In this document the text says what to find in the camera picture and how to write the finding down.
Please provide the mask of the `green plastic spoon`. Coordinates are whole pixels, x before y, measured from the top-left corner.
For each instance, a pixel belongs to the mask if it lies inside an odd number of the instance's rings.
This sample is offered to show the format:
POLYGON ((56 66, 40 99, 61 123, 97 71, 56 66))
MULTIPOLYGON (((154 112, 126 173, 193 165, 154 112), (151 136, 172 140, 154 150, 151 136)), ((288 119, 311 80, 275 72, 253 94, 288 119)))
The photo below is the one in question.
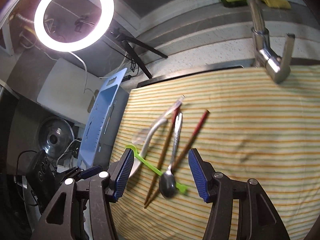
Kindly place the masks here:
MULTIPOLYGON (((141 164, 144 164, 148 169, 150 169, 152 172, 154 172, 154 174, 158 176, 161 176, 163 174, 163 172, 161 172, 159 169, 157 169, 144 158, 142 158, 135 146, 126 145, 125 148, 133 150, 134 153, 134 162, 129 177, 132 177, 135 174, 135 172, 138 170, 141 164)), ((181 194, 187 194, 188 187, 186 185, 176 182, 175 186, 181 194)))

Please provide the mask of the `metal spoon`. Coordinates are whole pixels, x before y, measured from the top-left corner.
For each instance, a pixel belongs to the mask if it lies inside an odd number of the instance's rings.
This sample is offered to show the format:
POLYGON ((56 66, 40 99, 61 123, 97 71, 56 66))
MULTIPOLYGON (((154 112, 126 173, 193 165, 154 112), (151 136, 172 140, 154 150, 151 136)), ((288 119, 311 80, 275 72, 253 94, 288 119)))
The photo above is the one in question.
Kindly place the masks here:
POLYGON ((182 123, 183 123, 183 114, 181 111, 179 111, 175 119, 174 132, 173 132, 174 142, 172 147, 170 164, 167 170, 161 175, 159 179, 159 191, 161 195, 167 199, 172 198, 176 194, 176 186, 175 186, 176 180, 172 172, 172 169, 173 169, 173 164, 175 162, 175 158, 177 154, 182 123))

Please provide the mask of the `clear plastic spoon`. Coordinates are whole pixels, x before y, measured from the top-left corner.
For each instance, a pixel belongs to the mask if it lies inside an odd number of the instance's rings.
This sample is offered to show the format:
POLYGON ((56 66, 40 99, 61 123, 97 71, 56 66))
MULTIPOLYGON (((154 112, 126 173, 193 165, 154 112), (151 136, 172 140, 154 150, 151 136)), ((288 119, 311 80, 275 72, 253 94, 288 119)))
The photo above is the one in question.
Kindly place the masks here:
POLYGON ((141 130, 139 130, 137 133, 135 133, 132 136, 131 142, 133 144, 138 144, 140 142, 143 142, 146 139, 146 136, 148 135, 149 131, 162 119, 166 119, 167 116, 169 116, 173 111, 175 111, 176 109, 178 109, 178 107, 180 107, 180 105, 182 104, 183 100, 184 100, 185 96, 182 95, 178 98, 178 100, 172 105, 170 106, 166 111, 164 111, 152 124, 150 127, 148 128, 143 128, 141 130))

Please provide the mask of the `red chopstick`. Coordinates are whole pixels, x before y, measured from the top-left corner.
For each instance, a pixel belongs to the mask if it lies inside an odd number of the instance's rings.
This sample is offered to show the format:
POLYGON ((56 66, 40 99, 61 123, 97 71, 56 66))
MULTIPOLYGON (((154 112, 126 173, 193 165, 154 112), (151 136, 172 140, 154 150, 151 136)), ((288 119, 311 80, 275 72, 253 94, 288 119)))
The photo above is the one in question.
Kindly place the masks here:
POLYGON ((144 204, 144 208, 146 209, 151 202, 161 193, 164 193, 164 198, 172 198, 176 194, 176 179, 174 177, 174 172, 178 169, 180 163, 187 155, 188 151, 191 149, 193 143, 197 139, 204 123, 206 122, 210 111, 205 110, 204 114, 202 115, 200 121, 198 122, 196 128, 194 129, 191 137, 189 138, 186 146, 184 147, 181 154, 178 158, 173 162, 170 172, 164 172, 159 180, 159 186, 157 191, 151 196, 151 198, 144 204))
MULTIPOLYGON (((180 110, 180 107, 178 107, 175 111, 174 111, 174 114, 172 116, 172 120, 171 120, 171 126, 170 126, 170 129, 169 129, 169 133, 166 137, 166 140, 165 140, 165 143, 164 143, 164 146, 163 146, 163 149, 162 149, 162 152, 161 152, 161 155, 160 155, 160 158, 158 160, 158 163, 157 163, 157 168, 160 170, 162 168, 162 165, 163 165, 163 162, 164 162, 164 159, 165 159, 165 155, 166 155, 166 152, 168 150, 168 147, 169 147, 169 144, 170 144, 170 141, 171 141, 171 136, 172 136, 172 133, 173 133, 173 130, 174 130, 174 127, 175 127, 175 119, 178 115, 178 112, 180 110)), ((144 208, 146 209, 148 207, 148 205, 151 203, 152 201, 152 192, 153 192, 153 188, 155 187, 156 185, 156 181, 157 181, 157 174, 155 174, 153 176, 153 179, 151 181, 151 184, 150 184, 150 187, 149 187, 149 190, 147 192, 147 195, 146 195, 146 198, 145 198, 145 201, 144 201, 144 208)))

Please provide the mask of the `steel pot lid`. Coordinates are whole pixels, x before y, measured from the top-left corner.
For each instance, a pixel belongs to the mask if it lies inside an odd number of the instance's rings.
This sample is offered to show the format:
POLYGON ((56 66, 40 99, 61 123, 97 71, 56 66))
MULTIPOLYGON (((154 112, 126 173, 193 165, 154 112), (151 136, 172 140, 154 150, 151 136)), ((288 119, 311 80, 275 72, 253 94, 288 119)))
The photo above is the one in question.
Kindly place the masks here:
POLYGON ((51 117, 41 124, 38 132, 38 144, 50 160, 57 160, 75 139, 70 124, 61 118, 51 117))

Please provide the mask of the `blue plastic drainer basket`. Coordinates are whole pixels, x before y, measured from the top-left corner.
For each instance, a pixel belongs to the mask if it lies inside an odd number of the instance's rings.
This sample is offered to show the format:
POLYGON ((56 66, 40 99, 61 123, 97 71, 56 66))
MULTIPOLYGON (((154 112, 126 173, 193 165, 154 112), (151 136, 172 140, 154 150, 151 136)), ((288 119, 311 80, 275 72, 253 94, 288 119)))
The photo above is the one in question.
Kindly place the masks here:
POLYGON ((80 144, 77 165, 84 170, 97 165, 104 169, 109 166, 129 98, 129 93, 120 86, 126 71, 124 68, 108 77, 99 90, 80 144))

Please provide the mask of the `striped yellow green cloth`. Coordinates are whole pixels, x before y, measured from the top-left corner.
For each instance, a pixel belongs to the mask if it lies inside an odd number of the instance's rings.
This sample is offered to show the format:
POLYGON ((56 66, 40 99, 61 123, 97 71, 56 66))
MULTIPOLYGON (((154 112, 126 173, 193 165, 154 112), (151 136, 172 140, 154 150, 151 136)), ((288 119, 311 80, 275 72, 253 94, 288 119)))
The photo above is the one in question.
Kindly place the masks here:
MULTIPOLYGON (((111 161, 179 98, 178 149, 209 111, 194 142, 202 159, 231 179, 259 181, 290 238, 303 239, 319 217, 319 66, 293 66, 280 85, 262 68, 238 68, 133 89, 111 161)), ((125 239, 201 239, 211 206, 199 197, 187 159, 175 177, 187 194, 157 196, 145 207, 153 172, 140 166, 111 206, 117 233, 125 239)))

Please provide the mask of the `white cutting board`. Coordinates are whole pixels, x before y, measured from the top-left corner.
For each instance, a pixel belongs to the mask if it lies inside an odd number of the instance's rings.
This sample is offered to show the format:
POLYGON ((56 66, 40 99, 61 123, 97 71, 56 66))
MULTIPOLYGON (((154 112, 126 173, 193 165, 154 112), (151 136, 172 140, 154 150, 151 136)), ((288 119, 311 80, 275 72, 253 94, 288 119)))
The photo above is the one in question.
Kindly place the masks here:
POLYGON ((37 102, 56 115, 85 125, 94 94, 99 92, 103 80, 60 58, 46 78, 37 102))

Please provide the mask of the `chrome faucet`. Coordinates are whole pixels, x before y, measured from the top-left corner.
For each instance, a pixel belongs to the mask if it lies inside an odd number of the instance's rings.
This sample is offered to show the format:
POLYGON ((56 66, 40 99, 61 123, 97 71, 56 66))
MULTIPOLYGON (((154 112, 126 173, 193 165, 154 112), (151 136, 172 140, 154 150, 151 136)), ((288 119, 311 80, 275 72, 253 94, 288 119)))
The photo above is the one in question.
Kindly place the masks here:
POLYGON ((270 46, 270 35, 260 8, 260 0, 246 0, 252 15, 252 37, 255 47, 255 66, 264 67, 267 74, 280 84, 291 73, 290 63, 295 45, 295 35, 287 34, 283 55, 279 56, 270 46))

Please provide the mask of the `yellow sponge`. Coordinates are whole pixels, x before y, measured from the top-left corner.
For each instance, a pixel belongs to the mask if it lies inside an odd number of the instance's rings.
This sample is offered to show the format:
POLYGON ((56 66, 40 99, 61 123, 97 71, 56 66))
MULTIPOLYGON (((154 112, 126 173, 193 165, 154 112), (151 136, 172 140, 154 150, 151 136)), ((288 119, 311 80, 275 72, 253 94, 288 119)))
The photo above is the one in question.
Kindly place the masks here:
POLYGON ((269 8, 290 10, 291 5, 287 0, 261 0, 269 8))

